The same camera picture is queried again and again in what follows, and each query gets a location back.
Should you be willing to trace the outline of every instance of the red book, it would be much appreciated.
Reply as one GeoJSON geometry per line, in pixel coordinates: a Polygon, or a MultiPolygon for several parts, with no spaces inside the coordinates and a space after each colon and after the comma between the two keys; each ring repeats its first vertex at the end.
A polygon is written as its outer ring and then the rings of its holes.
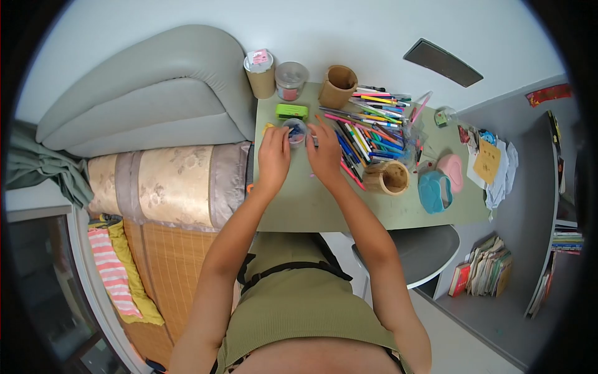
{"type": "Polygon", "coordinates": [[[459,265],[454,269],[453,282],[450,284],[448,295],[457,297],[465,289],[467,278],[469,278],[469,270],[471,269],[469,263],[459,265]]]}

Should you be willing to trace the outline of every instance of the person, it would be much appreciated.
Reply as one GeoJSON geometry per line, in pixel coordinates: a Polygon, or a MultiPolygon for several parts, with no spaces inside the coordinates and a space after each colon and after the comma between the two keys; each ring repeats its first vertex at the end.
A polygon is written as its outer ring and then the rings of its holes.
{"type": "Polygon", "coordinates": [[[316,148],[307,136],[309,163],[338,203],[370,272],[373,310],[353,295],[351,277],[318,233],[259,233],[252,244],[291,162],[289,130],[271,127],[258,153],[259,180],[203,262],[171,374],[431,371],[430,341],[393,240],[340,172],[334,131],[308,127],[319,142],[316,148]],[[243,288],[231,315],[235,279],[243,288]]]}

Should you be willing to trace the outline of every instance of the plastic cup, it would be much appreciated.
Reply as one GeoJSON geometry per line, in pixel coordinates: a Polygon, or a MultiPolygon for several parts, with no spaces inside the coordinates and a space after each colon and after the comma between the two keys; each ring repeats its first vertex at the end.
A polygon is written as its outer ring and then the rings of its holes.
{"type": "Polygon", "coordinates": [[[289,118],[282,124],[284,127],[290,127],[292,130],[289,133],[289,145],[291,148],[300,147],[305,141],[307,135],[307,126],[303,121],[297,118],[289,118]]]}
{"type": "Polygon", "coordinates": [[[296,100],[301,95],[308,76],[306,67],[298,62],[281,63],[274,73],[278,97],[284,101],[296,100]]]}

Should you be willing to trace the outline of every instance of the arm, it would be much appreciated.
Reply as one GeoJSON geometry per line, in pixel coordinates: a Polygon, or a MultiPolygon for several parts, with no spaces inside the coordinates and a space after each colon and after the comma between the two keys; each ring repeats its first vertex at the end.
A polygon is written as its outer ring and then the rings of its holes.
{"type": "Polygon", "coordinates": [[[396,345],[415,373],[429,373],[432,353],[428,334],[418,319],[407,291],[395,244],[369,207],[341,174],[340,147],[334,131],[309,125],[319,148],[307,137],[307,154],[314,174],[338,203],[355,244],[370,272],[374,312],[395,337],[396,345]]]}
{"type": "Polygon", "coordinates": [[[260,219],[291,162],[288,129],[269,128],[258,154],[260,180],[226,222],[203,261],[191,312],[170,357],[170,373],[209,373],[226,334],[233,285],[260,219]]]}

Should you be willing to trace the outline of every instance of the hand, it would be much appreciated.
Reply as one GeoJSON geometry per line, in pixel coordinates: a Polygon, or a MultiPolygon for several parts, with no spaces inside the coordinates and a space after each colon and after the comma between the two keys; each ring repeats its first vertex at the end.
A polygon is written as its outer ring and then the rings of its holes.
{"type": "Polygon", "coordinates": [[[289,127],[269,127],[258,152],[260,177],[255,188],[271,199],[280,191],[291,165],[289,131],[289,127]]]}
{"type": "Polygon", "coordinates": [[[309,123],[307,127],[312,131],[312,135],[315,134],[318,137],[319,144],[316,149],[313,138],[308,136],[306,139],[307,158],[313,173],[328,190],[340,181],[346,182],[340,172],[341,151],[334,130],[326,124],[316,126],[309,123]]]}

